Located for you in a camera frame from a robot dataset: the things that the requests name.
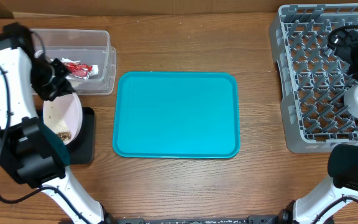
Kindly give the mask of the white round plate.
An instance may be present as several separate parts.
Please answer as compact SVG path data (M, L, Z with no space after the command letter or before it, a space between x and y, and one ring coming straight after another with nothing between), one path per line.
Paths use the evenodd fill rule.
M54 101L44 101L42 112L46 126L51 121L64 120L71 133L70 142L79 134L83 120L83 110L76 93L59 96Z

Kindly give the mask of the red snack wrapper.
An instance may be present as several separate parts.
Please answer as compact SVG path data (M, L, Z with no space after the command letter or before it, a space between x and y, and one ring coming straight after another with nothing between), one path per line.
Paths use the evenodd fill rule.
M75 78L88 79L93 67L91 65L75 62L64 62L66 68L69 70L70 75Z

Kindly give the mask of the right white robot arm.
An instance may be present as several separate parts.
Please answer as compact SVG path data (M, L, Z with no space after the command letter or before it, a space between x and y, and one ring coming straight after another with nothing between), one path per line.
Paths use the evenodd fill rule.
M284 5L269 37L288 149L329 153L326 177L270 222L332 223L358 203L358 6Z

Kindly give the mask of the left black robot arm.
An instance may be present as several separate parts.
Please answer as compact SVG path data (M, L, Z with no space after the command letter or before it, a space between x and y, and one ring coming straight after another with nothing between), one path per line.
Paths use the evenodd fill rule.
M73 223L112 223L70 169L70 152L39 118L32 94L45 101L74 92L67 67L35 52L34 33L12 23L0 33L0 169L33 194L48 195Z

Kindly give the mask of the white paper napkin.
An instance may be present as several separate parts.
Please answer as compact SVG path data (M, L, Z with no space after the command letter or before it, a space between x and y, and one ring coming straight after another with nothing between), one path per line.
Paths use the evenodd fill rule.
M62 57L60 61L62 63L64 63L64 62L82 63L80 60L70 60L69 58L64 58L64 57ZM92 76L95 76L95 75L97 75L99 73L99 68L98 68L97 65L91 65L91 66L93 67L93 71L91 72L89 78L92 77ZM70 74L68 74L67 79L80 79L80 78L75 78L75 77L71 76Z

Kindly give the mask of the teal serving tray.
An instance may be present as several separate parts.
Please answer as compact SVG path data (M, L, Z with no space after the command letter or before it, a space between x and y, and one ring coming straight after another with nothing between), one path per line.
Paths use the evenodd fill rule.
M214 72L125 73L112 147L122 157L234 157L241 147L236 79Z

